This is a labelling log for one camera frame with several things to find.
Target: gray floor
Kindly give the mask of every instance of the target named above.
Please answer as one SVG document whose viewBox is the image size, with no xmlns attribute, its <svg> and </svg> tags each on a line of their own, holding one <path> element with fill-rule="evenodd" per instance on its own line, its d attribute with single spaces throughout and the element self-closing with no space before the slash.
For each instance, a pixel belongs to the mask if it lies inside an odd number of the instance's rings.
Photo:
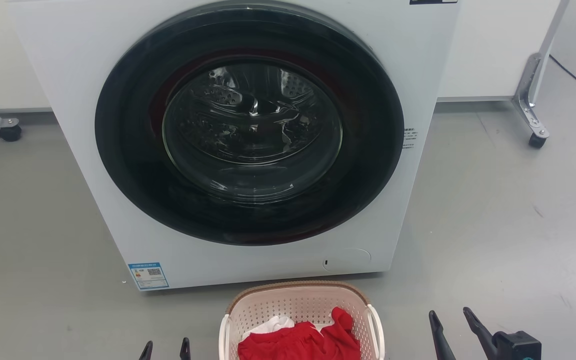
<svg viewBox="0 0 576 360">
<path fill-rule="evenodd" d="M 434 309 L 455 356 L 483 359 L 470 306 L 545 359 L 576 359 L 576 82 L 548 67 L 542 150 L 505 104 L 437 110 L 391 271 L 340 279 L 373 300 L 386 358 L 434 358 Z M 222 314 L 250 284 L 138 292 L 59 127 L 25 120 L 21 141 L 0 141 L 0 359 L 136 359 L 147 340 L 175 359 L 183 337 L 217 359 Z"/>
</svg>

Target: plastic basket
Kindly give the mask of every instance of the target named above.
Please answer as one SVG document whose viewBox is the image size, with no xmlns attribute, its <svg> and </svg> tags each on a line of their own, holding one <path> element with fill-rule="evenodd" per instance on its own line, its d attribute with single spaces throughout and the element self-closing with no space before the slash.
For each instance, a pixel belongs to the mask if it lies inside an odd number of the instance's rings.
<svg viewBox="0 0 576 360">
<path fill-rule="evenodd" d="M 219 360 L 239 360 L 243 334 L 271 317 L 329 325 L 338 306 L 348 312 L 352 334 L 360 342 L 361 360 L 384 360 L 384 330 L 375 308 L 356 287 L 337 281 L 297 281 L 251 287 L 228 306 L 219 330 Z"/>
</svg>

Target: white washing machine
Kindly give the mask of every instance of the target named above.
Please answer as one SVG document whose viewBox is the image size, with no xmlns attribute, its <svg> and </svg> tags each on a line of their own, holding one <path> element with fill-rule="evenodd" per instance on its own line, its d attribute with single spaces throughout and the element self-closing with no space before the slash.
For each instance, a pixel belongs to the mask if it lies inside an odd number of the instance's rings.
<svg viewBox="0 0 576 360">
<path fill-rule="evenodd" d="M 140 290 L 390 269 L 460 4 L 7 6 Z"/>
</svg>

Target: round glass door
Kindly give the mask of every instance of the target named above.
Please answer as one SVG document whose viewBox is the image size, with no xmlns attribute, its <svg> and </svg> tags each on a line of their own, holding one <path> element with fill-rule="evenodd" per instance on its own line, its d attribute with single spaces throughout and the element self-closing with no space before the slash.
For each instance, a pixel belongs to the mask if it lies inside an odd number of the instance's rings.
<svg viewBox="0 0 576 360">
<path fill-rule="evenodd" d="M 144 214 L 244 246 L 358 214 L 393 174 L 403 128 L 370 49 L 288 4 L 213 4 L 162 23 L 119 60 L 95 118 L 105 168 Z"/>
</svg>

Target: basket handle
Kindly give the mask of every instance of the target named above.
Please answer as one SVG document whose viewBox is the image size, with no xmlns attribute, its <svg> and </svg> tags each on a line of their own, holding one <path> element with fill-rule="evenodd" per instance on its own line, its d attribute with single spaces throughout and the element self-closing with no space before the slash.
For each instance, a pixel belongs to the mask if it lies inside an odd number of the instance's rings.
<svg viewBox="0 0 576 360">
<path fill-rule="evenodd" d="M 219 360 L 226 360 L 226 328 L 228 327 L 229 315 L 224 315 L 219 327 Z"/>
<path fill-rule="evenodd" d="M 372 326 L 370 326 L 370 333 L 373 339 L 377 339 L 377 356 L 379 360 L 384 360 L 386 357 L 386 346 L 384 345 L 384 328 L 382 327 L 382 321 L 379 319 L 379 314 L 377 310 L 368 304 L 368 310 L 372 318 Z"/>
</svg>

